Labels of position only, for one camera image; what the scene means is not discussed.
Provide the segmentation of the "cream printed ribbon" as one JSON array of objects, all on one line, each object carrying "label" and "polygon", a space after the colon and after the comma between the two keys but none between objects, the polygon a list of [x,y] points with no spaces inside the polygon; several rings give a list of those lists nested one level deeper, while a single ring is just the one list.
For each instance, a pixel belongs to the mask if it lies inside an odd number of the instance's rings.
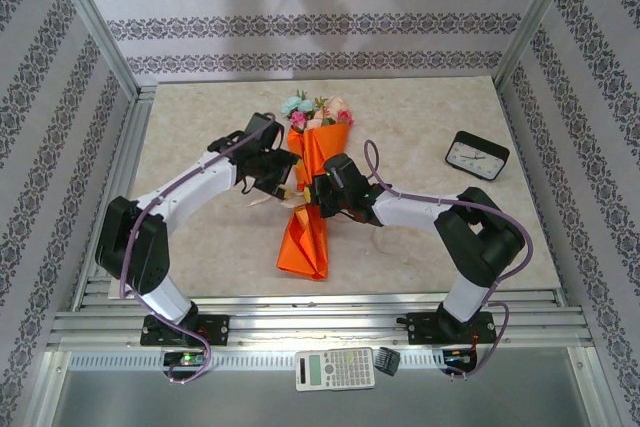
[{"label": "cream printed ribbon", "polygon": [[294,197],[285,198],[284,200],[277,200],[270,196],[263,196],[261,198],[250,201],[248,204],[245,204],[244,208],[252,208],[263,203],[273,203],[273,202],[276,202],[278,205],[286,209],[295,209],[297,207],[305,206],[307,204],[303,197],[303,193],[296,193]]}]

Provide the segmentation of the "orange wrapping paper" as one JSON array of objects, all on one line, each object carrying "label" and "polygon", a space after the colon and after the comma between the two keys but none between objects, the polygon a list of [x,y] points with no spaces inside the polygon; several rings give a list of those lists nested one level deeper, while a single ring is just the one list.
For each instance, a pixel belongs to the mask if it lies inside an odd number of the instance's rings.
[{"label": "orange wrapping paper", "polygon": [[[304,132],[289,130],[288,148],[300,157],[294,167],[295,193],[302,193],[307,185],[312,185],[315,176],[325,173],[323,165],[329,158],[345,151],[350,129],[349,125],[334,124]],[[293,210],[284,231],[277,267],[311,280],[328,277],[328,227],[318,206],[306,204]]]}]

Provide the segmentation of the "blue fake flower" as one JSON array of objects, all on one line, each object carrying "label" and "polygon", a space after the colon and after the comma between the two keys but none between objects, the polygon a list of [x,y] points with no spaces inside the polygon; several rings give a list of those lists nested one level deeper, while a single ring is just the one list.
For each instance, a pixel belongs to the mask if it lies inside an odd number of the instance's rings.
[{"label": "blue fake flower", "polygon": [[281,114],[291,122],[304,117],[310,119],[316,111],[316,104],[313,100],[304,96],[291,96],[282,105]]}]

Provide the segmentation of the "peach fake flower spray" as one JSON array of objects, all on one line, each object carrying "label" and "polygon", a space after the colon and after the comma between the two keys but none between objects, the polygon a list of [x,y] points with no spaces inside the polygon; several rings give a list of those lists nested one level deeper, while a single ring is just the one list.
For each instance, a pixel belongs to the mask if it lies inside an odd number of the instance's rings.
[{"label": "peach fake flower spray", "polygon": [[316,106],[315,114],[308,119],[306,129],[339,124],[336,122],[338,112],[343,109],[350,110],[349,104],[340,97],[333,96],[327,99],[323,107]]}]

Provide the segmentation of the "black alarm clock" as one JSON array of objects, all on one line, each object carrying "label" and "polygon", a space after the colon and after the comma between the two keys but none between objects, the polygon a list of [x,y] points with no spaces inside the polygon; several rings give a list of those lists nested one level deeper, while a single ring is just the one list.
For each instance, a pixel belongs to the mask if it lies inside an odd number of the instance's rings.
[{"label": "black alarm clock", "polygon": [[445,155],[445,162],[478,179],[495,181],[509,156],[506,147],[467,131],[458,131]]}]

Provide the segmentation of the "small black box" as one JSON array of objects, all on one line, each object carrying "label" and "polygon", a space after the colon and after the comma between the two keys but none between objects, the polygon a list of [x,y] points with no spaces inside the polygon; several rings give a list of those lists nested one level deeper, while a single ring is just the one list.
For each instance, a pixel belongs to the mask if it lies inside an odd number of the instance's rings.
[{"label": "small black box", "polygon": [[380,347],[374,357],[374,367],[385,375],[393,377],[399,370],[401,354],[387,347]]}]

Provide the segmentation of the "white scientific calculator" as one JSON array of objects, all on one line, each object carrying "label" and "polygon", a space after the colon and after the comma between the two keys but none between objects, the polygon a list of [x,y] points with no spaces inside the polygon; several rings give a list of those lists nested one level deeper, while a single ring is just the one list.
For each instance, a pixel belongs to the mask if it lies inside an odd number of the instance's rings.
[{"label": "white scientific calculator", "polygon": [[352,391],[376,386],[370,347],[297,352],[294,366],[298,392]]}]

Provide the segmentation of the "slotted metal strip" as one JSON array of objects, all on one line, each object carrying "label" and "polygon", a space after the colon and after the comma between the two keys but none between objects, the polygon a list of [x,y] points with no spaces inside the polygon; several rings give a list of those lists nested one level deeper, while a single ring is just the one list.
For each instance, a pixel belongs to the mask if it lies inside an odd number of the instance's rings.
[{"label": "slotted metal strip", "polygon": [[[224,351],[215,352],[214,370],[220,371],[293,371],[294,352],[286,351]],[[540,367],[545,362],[567,360],[566,348],[512,348],[494,353],[487,368],[506,367],[520,371],[525,367]],[[443,369],[443,358],[429,350],[402,350],[400,370]],[[81,352],[71,355],[69,372],[155,372],[167,370],[164,356],[158,352]]]}]

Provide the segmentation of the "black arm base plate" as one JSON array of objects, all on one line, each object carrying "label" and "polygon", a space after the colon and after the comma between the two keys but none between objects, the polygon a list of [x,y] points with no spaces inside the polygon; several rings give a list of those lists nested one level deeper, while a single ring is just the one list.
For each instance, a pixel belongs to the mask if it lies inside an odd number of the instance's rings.
[{"label": "black arm base plate", "polygon": [[445,310],[408,313],[406,327],[410,345],[490,344],[497,337],[490,312],[478,312],[467,322]]},{"label": "black arm base plate", "polygon": [[[229,321],[227,315],[196,314],[179,326],[202,337],[211,346],[226,346]],[[148,315],[144,319],[140,344],[145,347],[198,347],[203,342]]]}]

